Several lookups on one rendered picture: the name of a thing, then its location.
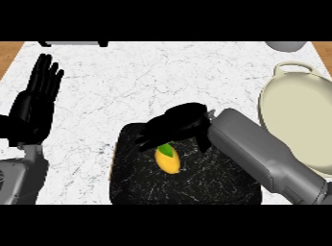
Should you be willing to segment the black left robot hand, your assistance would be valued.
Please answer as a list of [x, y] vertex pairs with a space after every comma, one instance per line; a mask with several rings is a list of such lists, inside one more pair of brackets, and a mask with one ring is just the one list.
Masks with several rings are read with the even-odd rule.
[[64, 70], [58, 68], [54, 57], [42, 54], [11, 112], [0, 114], [0, 138], [10, 140], [11, 147], [42, 144], [51, 134], [63, 76]]

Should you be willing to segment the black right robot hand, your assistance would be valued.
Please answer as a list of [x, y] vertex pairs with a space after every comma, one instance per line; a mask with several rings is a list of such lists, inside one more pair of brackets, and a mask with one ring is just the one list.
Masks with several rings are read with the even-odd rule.
[[212, 126], [207, 105], [187, 103], [170, 108], [166, 113], [154, 117], [145, 124], [135, 141], [141, 145], [139, 151], [160, 147], [172, 141], [195, 138], [201, 151], [212, 147], [207, 131]]

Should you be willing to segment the yellow lemon with green leaf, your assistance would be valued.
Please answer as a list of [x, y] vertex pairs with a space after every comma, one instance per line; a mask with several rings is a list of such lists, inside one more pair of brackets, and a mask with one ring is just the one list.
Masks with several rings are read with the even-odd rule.
[[173, 146], [167, 143], [157, 148], [156, 161], [167, 174], [181, 172], [181, 158]]

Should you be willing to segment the black marble tray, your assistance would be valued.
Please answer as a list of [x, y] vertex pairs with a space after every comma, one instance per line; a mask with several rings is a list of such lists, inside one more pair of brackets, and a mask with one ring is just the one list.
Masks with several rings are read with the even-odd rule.
[[117, 142], [110, 200], [116, 205], [259, 205], [262, 186], [218, 148], [206, 152], [190, 138], [175, 143], [181, 172], [157, 165], [156, 152], [135, 144], [141, 123], [125, 126]]

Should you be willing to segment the cream oval pot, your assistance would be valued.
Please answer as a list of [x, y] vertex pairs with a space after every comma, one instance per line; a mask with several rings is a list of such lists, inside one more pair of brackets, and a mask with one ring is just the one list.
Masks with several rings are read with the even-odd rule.
[[332, 177], [332, 81], [307, 63], [276, 65], [260, 93], [259, 118], [299, 161]]

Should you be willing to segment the grey appliance with black feet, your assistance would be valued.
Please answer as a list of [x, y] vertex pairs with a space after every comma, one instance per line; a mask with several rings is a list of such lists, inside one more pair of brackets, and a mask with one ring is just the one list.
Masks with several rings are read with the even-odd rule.
[[108, 41], [39, 41], [44, 47], [52, 47], [54, 45], [97, 45], [100, 47], [108, 47]]

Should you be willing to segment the grey round bowl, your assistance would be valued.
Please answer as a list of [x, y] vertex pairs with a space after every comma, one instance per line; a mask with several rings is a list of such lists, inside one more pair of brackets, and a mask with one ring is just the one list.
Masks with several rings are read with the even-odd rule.
[[304, 41], [268, 41], [268, 45], [279, 52], [293, 53], [303, 49], [306, 46]]

